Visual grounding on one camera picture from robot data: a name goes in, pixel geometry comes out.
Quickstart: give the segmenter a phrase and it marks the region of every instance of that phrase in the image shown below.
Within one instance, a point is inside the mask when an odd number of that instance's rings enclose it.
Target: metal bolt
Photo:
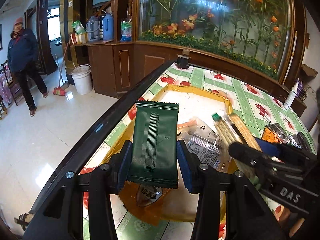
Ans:
[[[207,164],[205,164],[205,163],[201,163],[200,165],[199,165],[199,168],[201,169],[201,170],[207,170],[208,168],[209,168],[209,166],[207,165]]]
[[[235,175],[238,177],[238,178],[241,178],[243,177],[243,172],[242,171],[235,171]]]
[[[66,173],[66,178],[67,178],[67,179],[71,179],[74,175],[75,175],[74,172],[68,171],[68,172]]]
[[[109,168],[110,168],[110,165],[107,164],[107,163],[102,164],[102,165],[100,166],[100,169],[102,169],[103,171],[106,171],[106,170],[108,170]]]

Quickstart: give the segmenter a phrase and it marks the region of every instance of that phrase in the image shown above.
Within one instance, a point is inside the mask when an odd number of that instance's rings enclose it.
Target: pink knit hat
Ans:
[[[23,24],[23,18],[22,18],[22,17],[16,19],[16,21],[15,21],[14,24],[13,24],[13,27],[14,27],[16,24],[18,24],[18,23],[22,23],[22,24]]]

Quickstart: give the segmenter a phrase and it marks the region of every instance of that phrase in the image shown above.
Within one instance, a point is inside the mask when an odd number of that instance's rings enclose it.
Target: picture frame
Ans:
[[[0,24],[0,50],[2,50],[2,24]]]

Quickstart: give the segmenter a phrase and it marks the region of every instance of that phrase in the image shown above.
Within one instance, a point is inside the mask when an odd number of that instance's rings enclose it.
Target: green bag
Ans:
[[[179,104],[137,101],[128,181],[178,188],[177,123]]]

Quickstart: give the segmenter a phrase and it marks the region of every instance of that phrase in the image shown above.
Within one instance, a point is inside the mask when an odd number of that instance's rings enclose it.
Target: woman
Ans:
[[[8,60],[11,73],[16,77],[30,110],[30,116],[36,113],[36,105],[27,83],[27,75],[34,80],[43,98],[48,96],[48,89],[36,70],[38,44],[32,30],[23,28],[22,17],[13,25],[11,40],[8,46]]]

